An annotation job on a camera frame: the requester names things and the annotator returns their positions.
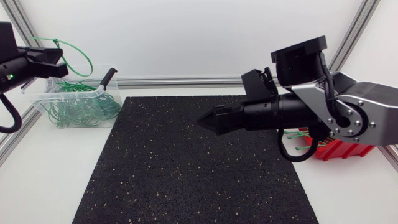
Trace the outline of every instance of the white wall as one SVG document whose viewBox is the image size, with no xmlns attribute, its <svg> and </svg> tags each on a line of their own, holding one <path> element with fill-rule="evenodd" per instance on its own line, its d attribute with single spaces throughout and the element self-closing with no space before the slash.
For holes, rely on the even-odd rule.
<svg viewBox="0 0 398 224">
<path fill-rule="evenodd" d="M 8 17 L 7 13 L 3 9 L 2 5 L 0 5 L 0 21 L 7 21 L 10 22 L 10 18 Z M 16 37 L 17 45 L 18 46 L 25 46 L 24 41 L 18 34 L 15 27 L 14 35 Z M 24 100 L 21 100 L 21 90 L 19 88 L 13 89 L 7 92 L 5 95 L 11 101 L 11 103 L 17 108 L 17 110 L 22 114 L 25 110 L 30 106 L 30 103 Z M 0 126 L 7 126 L 10 127 L 14 123 L 12 116 L 9 114 L 8 110 L 0 103 Z"/>
<path fill-rule="evenodd" d="M 71 42 L 133 78 L 275 71 L 272 51 L 321 35 L 330 61 L 361 1 L 20 0 L 39 36 Z M 64 51 L 72 64 L 86 63 Z"/>
<path fill-rule="evenodd" d="M 341 69 L 359 81 L 398 87 L 398 1 L 382 0 Z"/>
</svg>

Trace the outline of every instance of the red container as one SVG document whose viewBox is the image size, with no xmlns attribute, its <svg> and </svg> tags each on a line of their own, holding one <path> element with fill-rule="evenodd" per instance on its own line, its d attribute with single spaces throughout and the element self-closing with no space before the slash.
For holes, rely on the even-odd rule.
<svg viewBox="0 0 398 224">
<path fill-rule="evenodd" d="M 300 128 L 300 131 L 308 131 L 307 128 Z M 312 138 L 309 136 L 303 136 L 308 145 L 311 145 Z M 328 137 L 324 142 L 327 143 L 326 146 L 318 147 L 315 152 L 315 156 L 318 159 L 323 159 L 324 161 L 330 158 L 341 157 L 347 159 L 349 156 L 361 156 L 364 157 L 369 153 L 375 146 L 365 145 L 365 144 L 355 144 L 343 142 L 337 139 Z"/>
</svg>

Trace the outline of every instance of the green cable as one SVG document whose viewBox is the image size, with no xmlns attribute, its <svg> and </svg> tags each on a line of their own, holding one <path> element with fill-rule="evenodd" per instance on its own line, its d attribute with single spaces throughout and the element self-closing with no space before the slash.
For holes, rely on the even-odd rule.
<svg viewBox="0 0 398 224">
<path fill-rule="evenodd" d="M 87 92 L 95 91 L 96 88 L 83 84 L 60 82 L 58 92 Z M 74 98 L 64 100 L 53 100 L 46 107 L 41 106 L 47 111 L 49 120 L 59 128 L 67 128 L 70 125 L 77 126 L 97 126 L 103 121 L 108 121 L 117 117 L 121 105 L 115 102 L 112 95 L 104 92 L 94 98 Z"/>
<path fill-rule="evenodd" d="M 68 46 L 70 46 L 70 47 L 73 47 L 74 49 L 76 49 L 77 51 L 79 51 L 79 52 L 87 59 L 88 63 L 90 64 L 90 67 L 91 67 L 91 72 L 90 72 L 90 74 L 84 75 L 84 74 L 78 73 L 75 69 L 73 69 L 73 68 L 69 65 L 69 63 L 67 62 L 67 60 L 65 59 L 65 57 L 62 55 L 62 60 L 63 60 L 63 62 L 65 62 L 65 64 L 67 65 L 67 67 L 68 67 L 70 70 L 72 70 L 76 75 L 83 76 L 83 77 L 87 77 L 87 76 L 89 76 L 89 75 L 91 75 L 91 74 L 93 73 L 94 68 L 93 68 L 93 64 L 92 64 L 91 60 L 90 60 L 90 59 L 88 58 L 88 56 L 87 56 L 82 50 L 80 50 L 78 47 L 76 47 L 76 46 L 74 46 L 74 45 L 72 45 L 72 44 L 69 44 L 68 42 L 65 42 L 65 41 L 62 41 L 62 40 L 58 40 L 57 38 L 41 38 L 41 37 L 31 37 L 31 38 L 32 38 L 32 39 L 36 39 L 36 40 L 52 40 L 52 41 L 55 43 L 55 45 L 56 45 L 59 49 L 60 49 L 60 43 L 66 44 L 66 45 L 68 45 Z"/>
</svg>

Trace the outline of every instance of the aluminum frame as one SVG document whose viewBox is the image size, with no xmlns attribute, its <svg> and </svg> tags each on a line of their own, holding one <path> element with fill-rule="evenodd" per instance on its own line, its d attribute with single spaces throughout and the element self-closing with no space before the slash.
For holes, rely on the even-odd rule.
<svg viewBox="0 0 398 224">
<path fill-rule="evenodd" d="M 346 62 L 349 54 L 353 50 L 355 44 L 360 38 L 364 28 L 368 24 L 373 12 L 376 10 L 380 0 L 363 0 L 359 7 L 345 37 L 343 38 L 335 56 L 333 57 L 329 69 L 332 71 L 339 70 Z M 18 33 L 26 46 L 43 47 L 40 40 L 34 40 L 30 37 L 37 36 L 34 28 L 29 22 L 20 2 L 18 0 L 0 0 L 0 3 L 6 10 L 12 23 L 16 27 Z M 236 87 L 243 86 L 240 78 L 223 77 L 223 78 L 179 78 L 179 79 L 122 79 L 118 81 L 120 89 L 129 88 L 200 88 L 200 87 Z M 40 118 L 41 114 L 32 106 L 22 115 L 21 129 L 12 134 L 6 134 L 0 139 L 0 166 L 4 163 L 10 153 L 15 149 L 29 129 Z M 398 155 L 398 148 L 391 146 L 391 149 L 381 151 L 387 159 L 393 164 L 398 171 L 398 156 L 391 157 L 392 154 Z"/>
</svg>

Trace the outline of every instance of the black cylindrical actuator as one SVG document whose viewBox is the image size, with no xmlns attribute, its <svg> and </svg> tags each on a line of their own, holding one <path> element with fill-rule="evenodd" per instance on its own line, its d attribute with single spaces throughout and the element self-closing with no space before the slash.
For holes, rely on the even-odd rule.
<svg viewBox="0 0 398 224">
<path fill-rule="evenodd" d="M 274 103 L 244 106 L 244 128 L 248 131 L 301 128 L 318 122 L 318 116 L 294 93 L 279 95 Z"/>
</svg>

